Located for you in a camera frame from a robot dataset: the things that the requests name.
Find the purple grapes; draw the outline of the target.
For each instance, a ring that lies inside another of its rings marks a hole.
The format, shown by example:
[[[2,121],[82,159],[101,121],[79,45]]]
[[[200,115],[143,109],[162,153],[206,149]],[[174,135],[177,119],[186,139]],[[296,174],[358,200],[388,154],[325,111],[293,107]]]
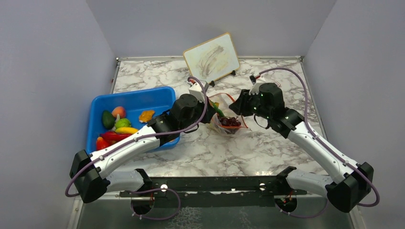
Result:
[[[220,130],[230,135],[235,134],[242,124],[236,117],[219,117],[219,122]]]

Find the clear zip top bag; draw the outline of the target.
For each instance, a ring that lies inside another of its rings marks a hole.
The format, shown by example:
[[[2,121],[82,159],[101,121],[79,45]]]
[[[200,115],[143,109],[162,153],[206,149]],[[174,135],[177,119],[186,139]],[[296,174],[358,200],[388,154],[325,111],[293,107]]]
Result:
[[[207,128],[222,136],[236,136],[248,129],[244,118],[229,108],[235,99],[227,93],[209,96],[209,102],[216,113],[211,118]]]

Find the green chili pepper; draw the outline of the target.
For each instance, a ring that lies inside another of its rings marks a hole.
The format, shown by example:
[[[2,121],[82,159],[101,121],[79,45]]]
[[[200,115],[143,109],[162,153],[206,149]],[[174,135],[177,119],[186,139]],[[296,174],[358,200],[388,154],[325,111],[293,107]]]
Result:
[[[215,111],[216,111],[216,113],[218,114],[219,117],[225,117],[223,111],[219,108],[219,103],[218,102],[210,101],[210,104],[215,109]]]

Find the orange nugget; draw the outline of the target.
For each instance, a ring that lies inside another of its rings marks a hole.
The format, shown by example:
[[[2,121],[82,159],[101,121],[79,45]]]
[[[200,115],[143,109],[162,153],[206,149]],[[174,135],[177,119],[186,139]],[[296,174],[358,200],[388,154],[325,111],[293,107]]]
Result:
[[[139,115],[139,122],[140,123],[147,123],[149,122],[155,114],[154,110],[145,110],[142,111],[141,114]]]

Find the dark green avocado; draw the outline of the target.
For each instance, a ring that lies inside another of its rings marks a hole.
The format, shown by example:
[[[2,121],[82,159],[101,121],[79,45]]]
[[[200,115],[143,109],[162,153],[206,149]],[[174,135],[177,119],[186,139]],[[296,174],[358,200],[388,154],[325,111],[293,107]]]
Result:
[[[116,118],[108,110],[102,112],[102,124],[105,129],[112,129],[115,126],[115,120]]]

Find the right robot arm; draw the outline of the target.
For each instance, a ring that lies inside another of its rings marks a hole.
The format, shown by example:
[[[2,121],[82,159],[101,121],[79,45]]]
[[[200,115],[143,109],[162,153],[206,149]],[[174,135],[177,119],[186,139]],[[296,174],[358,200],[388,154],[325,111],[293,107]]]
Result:
[[[336,209],[348,213],[371,192],[373,167],[344,155],[307,124],[298,111],[286,107],[283,92],[276,84],[243,89],[229,108],[237,115],[266,119],[269,128],[302,148],[327,172],[327,176],[321,176],[286,169],[275,182],[279,193],[305,190],[327,198]]]

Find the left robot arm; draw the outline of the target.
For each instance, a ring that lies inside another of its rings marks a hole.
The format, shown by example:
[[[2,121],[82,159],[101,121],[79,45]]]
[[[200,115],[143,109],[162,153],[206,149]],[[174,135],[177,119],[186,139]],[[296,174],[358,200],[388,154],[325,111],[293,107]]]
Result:
[[[75,153],[65,190],[67,197],[79,196],[84,203],[91,203],[105,193],[111,182],[107,177],[134,156],[157,149],[176,139],[181,133],[189,133],[199,123],[210,120],[210,108],[205,93],[199,101],[193,94],[183,94],[171,109],[154,117],[136,133],[131,134],[113,146],[87,153]]]

